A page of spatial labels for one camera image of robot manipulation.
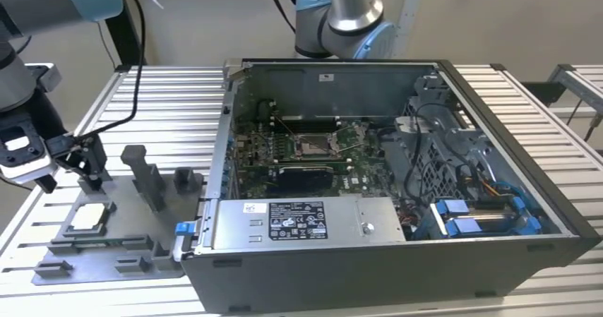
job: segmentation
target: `blue latch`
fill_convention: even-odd
[[[176,236],[193,236],[194,223],[180,222],[176,224]]]
[[[481,228],[473,218],[457,218],[445,223],[445,230],[450,238],[478,234]]]
[[[440,199],[434,204],[440,215],[468,215],[469,207],[461,199]]]

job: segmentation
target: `barcode sticker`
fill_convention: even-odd
[[[268,204],[266,203],[244,203],[242,212],[244,213],[265,213]]]

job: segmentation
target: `metal frame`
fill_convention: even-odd
[[[548,81],[561,83],[599,114],[603,114],[603,66],[560,64]]]
[[[530,93],[505,71],[488,65],[454,66],[485,105],[514,136],[530,158],[572,202],[589,225],[603,234],[603,165],[580,145],[570,130],[549,109],[542,109]],[[106,133],[110,157],[121,140],[148,143],[148,151],[164,172],[178,164],[193,165],[206,174],[222,96],[221,68],[145,67],[140,115],[132,124]],[[92,105],[78,132],[121,116],[118,104],[129,104],[134,73],[116,73]],[[169,131],[157,137],[157,133]],[[124,174],[109,163],[113,174]],[[66,203],[78,194],[73,174],[58,172],[60,189],[42,195],[36,189],[0,236],[0,312],[8,315],[46,313],[60,306],[61,314],[93,311],[100,316],[188,315],[204,313],[186,277],[176,280],[104,282],[34,287],[33,266],[45,254],[40,243],[53,236],[65,216]],[[361,309],[309,311],[301,316],[446,316],[469,314],[500,316],[582,316],[603,311],[603,244],[572,265],[537,272],[506,297],[373,306]]]

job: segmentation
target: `white wall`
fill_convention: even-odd
[[[160,64],[213,65],[236,57],[290,57],[293,34],[272,0],[144,0]],[[294,24],[293,6],[280,0]],[[402,0],[382,0],[396,23]]]
[[[603,61],[600,0],[421,0],[406,57],[501,63],[544,79],[558,63]]]

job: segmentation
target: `blue drive bracket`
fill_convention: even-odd
[[[457,218],[445,223],[449,238],[472,237],[481,233],[481,228],[473,218]]]
[[[468,215],[469,207],[461,199],[440,199],[434,204],[440,215]]]

